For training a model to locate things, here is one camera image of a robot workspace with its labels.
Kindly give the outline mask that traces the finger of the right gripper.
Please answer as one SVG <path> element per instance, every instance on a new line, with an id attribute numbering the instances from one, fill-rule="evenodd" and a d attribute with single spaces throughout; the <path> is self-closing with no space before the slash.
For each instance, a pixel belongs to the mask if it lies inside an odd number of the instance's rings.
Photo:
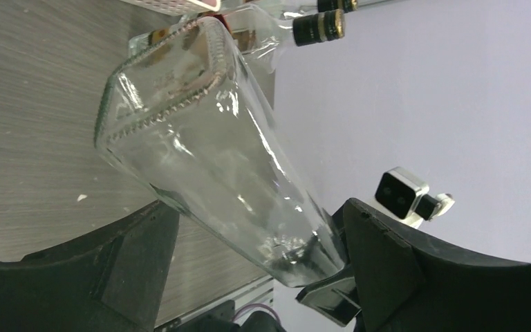
<path id="1" fill-rule="evenodd" d="M 352 266 L 304 287 L 296 300 L 341 327 L 347 326 L 361 312 Z"/>

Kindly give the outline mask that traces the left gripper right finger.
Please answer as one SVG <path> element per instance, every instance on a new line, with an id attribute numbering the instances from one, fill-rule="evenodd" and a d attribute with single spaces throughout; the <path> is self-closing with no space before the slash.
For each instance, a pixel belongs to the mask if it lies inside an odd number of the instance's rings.
<path id="1" fill-rule="evenodd" d="M 531 331 L 531 263 L 485 255 L 343 204 L 366 331 Z"/>

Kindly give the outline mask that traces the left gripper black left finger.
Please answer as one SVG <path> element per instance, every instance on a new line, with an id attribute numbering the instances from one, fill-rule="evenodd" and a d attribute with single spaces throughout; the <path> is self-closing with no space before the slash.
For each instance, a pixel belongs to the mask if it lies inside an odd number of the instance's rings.
<path id="1" fill-rule="evenodd" d="M 0 331 L 152 331 L 179 219 L 155 201 L 20 261 L 0 261 Z"/>

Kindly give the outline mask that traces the clear drinking glass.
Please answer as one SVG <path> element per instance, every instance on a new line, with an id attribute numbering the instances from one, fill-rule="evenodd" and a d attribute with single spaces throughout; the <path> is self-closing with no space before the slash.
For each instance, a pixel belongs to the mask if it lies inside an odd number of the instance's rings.
<path id="1" fill-rule="evenodd" d="M 184 25 L 110 74 L 94 145 L 286 286 L 346 266 L 330 215 L 293 167 L 269 102 L 216 18 Z"/>

